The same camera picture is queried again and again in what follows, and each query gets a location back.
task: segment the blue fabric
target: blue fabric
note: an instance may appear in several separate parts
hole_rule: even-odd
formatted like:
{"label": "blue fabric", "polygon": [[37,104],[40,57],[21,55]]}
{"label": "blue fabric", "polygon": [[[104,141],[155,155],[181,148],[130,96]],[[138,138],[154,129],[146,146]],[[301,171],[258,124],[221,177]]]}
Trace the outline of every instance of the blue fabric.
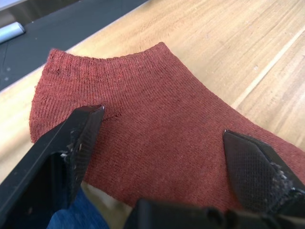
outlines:
{"label": "blue fabric", "polygon": [[98,210],[80,188],[75,202],[69,209],[57,211],[47,229],[109,229]]}

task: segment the knit fabric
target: knit fabric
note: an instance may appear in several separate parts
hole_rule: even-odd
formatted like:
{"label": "knit fabric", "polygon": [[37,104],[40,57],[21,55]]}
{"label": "knit fabric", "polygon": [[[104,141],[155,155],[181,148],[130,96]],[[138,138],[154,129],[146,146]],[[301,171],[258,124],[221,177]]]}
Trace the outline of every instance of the knit fabric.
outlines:
{"label": "knit fabric", "polygon": [[305,182],[300,149],[224,103],[164,43],[112,59],[52,50],[32,102],[32,141],[83,105],[106,109],[85,180],[131,206],[147,197],[239,208],[226,171],[224,129],[270,144]]}

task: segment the wooden tabletop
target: wooden tabletop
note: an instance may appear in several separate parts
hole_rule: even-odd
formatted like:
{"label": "wooden tabletop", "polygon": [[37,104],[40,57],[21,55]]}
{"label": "wooden tabletop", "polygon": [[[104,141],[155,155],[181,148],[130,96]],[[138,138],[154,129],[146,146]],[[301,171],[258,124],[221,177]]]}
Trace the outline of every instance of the wooden tabletop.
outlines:
{"label": "wooden tabletop", "polygon": [[[151,0],[68,52],[107,58],[161,41],[230,106],[305,149],[305,1]],[[0,93],[0,182],[32,145],[42,68]]]}

